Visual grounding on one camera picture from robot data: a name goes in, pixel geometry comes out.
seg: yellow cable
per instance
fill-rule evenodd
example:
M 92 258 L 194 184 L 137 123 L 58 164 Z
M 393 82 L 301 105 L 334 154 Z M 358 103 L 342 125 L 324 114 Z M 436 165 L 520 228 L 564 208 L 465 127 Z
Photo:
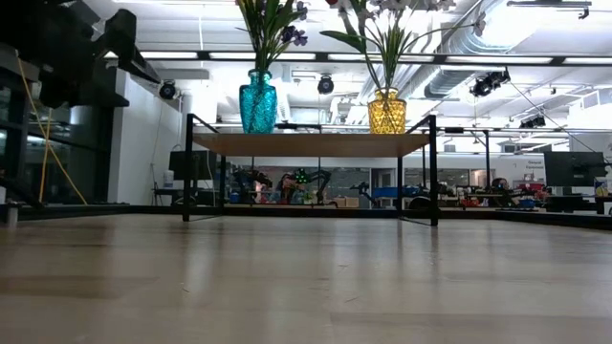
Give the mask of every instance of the yellow cable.
M 51 115 L 54 110 L 49 109 L 49 116 L 47 117 L 47 136 L 49 137 L 49 131 L 51 130 Z M 49 140 L 45 140 L 45 157 L 42 160 L 42 176 L 40 177 L 40 192 L 38 193 L 38 201 L 42 203 L 42 194 L 45 190 L 45 175 L 47 172 L 47 157 L 49 156 L 49 147 L 51 146 L 51 142 Z
M 26 94 L 28 95 L 28 99 L 30 100 L 30 104 L 34 111 L 34 115 L 36 116 L 36 122 L 38 122 L 38 128 L 40 128 L 40 132 L 42 133 L 42 135 L 45 136 L 45 140 L 49 141 L 49 136 L 46 135 L 45 129 L 43 128 L 42 123 L 40 123 L 40 117 L 38 116 L 36 105 L 34 105 L 34 100 L 32 98 L 32 94 L 30 93 L 30 86 L 28 85 L 28 80 L 26 80 L 25 73 L 23 72 L 23 64 L 21 63 L 21 59 L 19 58 L 19 52 L 15 50 L 15 54 L 17 56 L 17 63 L 19 64 L 19 72 L 21 73 L 21 79 L 23 80 L 23 84 L 26 87 Z M 78 191 L 77 186 L 73 183 L 73 180 L 68 175 L 68 172 L 66 172 L 66 169 L 64 169 L 64 166 L 61 164 L 61 161 L 57 157 L 57 154 L 55 153 L 55 150 L 51 145 L 49 145 L 49 150 L 51 151 L 51 154 L 53 154 L 55 161 L 57 162 L 57 165 L 59 166 L 59 169 L 61 169 L 61 171 L 64 173 L 64 176 L 66 176 L 68 183 L 70 183 L 70 185 L 72 186 L 74 191 L 77 193 L 79 198 L 83 201 L 83 204 L 87 205 L 87 201 L 85 201 L 85 198 L 83 197 L 83 195 L 81 195 L 80 192 Z

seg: wooden floor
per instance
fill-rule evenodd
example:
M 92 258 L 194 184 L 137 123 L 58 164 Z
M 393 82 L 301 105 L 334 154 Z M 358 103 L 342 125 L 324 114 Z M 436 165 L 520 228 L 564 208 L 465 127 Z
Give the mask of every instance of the wooden floor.
M 0 342 L 612 342 L 612 233 L 123 215 L 0 235 Z

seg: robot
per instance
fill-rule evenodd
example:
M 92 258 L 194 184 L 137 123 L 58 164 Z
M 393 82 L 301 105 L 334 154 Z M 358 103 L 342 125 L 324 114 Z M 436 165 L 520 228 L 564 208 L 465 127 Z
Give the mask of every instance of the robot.
M 247 171 L 244 169 L 239 169 L 231 174 L 238 186 L 240 187 L 240 198 L 239 203 L 241 204 L 254 204 L 256 195 L 251 193 L 253 182 L 259 182 L 261 184 L 266 185 L 269 188 L 272 188 L 272 181 L 265 173 L 259 172 L 257 170 Z
M 324 170 L 318 170 L 312 173 L 306 173 L 303 168 L 298 168 L 293 173 L 286 173 L 278 182 L 276 191 L 280 193 L 280 202 L 282 204 L 290 204 L 294 197 L 294 193 L 302 185 L 312 183 L 318 180 L 323 180 L 317 191 L 317 204 L 323 205 L 323 190 L 327 183 L 331 180 L 332 173 Z

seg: ceiling light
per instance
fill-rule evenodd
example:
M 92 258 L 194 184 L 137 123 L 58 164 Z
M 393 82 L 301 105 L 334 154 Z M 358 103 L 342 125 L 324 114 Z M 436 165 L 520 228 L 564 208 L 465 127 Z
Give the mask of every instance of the ceiling light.
M 612 57 L 567 57 L 563 64 L 604 64 L 612 65 Z
M 233 0 L 113 0 L 118 4 L 143 4 L 143 5 L 187 5 L 187 6 L 236 6 Z M 281 0 L 280 4 L 287 3 L 286 0 Z M 310 7 L 310 3 L 304 2 L 304 5 Z
M 509 1 L 508 7 L 528 7 L 528 8 L 556 8 L 556 9 L 584 9 L 593 5 L 590 1 Z
M 255 59 L 255 53 L 210 53 L 209 56 L 211 59 Z
M 142 57 L 155 59 L 196 59 L 198 54 L 194 52 L 142 52 Z
M 531 56 L 449 56 L 446 62 L 449 63 L 491 63 L 498 65 L 512 64 L 549 64 L 552 57 L 531 57 Z
M 400 62 L 415 62 L 415 63 L 425 63 L 433 61 L 433 56 L 431 55 L 402 55 L 400 56 Z
M 461 66 L 461 65 L 442 65 L 440 69 L 443 71 L 483 71 L 483 72 L 503 72 L 504 67 L 499 66 Z
M 379 54 L 368 54 L 372 61 L 382 60 Z M 365 55 L 362 54 L 328 54 L 327 58 L 334 61 L 365 61 Z
M 283 53 L 280 54 L 277 60 L 314 60 L 317 58 L 315 54 L 305 54 L 305 53 Z

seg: purple flower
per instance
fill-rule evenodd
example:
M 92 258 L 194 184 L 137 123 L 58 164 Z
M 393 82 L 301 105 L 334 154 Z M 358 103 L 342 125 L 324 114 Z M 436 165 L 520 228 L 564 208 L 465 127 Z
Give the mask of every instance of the purple flower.
M 288 26 L 285 27 L 285 29 L 283 29 L 283 33 L 281 34 L 280 40 L 283 43 L 288 43 L 292 40 L 292 38 L 294 38 L 294 34 L 295 34 L 295 26 Z
M 303 1 L 298 1 L 297 2 L 297 11 L 301 11 L 302 14 L 299 16 L 299 20 L 306 20 L 306 18 L 308 17 L 308 9 L 306 8 L 306 6 L 304 6 L 304 2 Z
M 306 33 L 306 32 L 304 32 L 303 30 L 294 31 L 294 38 L 295 38 L 294 44 L 295 45 L 297 45 L 297 46 L 300 46 L 300 45 L 301 46 L 305 46 L 306 43 L 308 43 L 308 36 L 305 36 L 304 33 Z

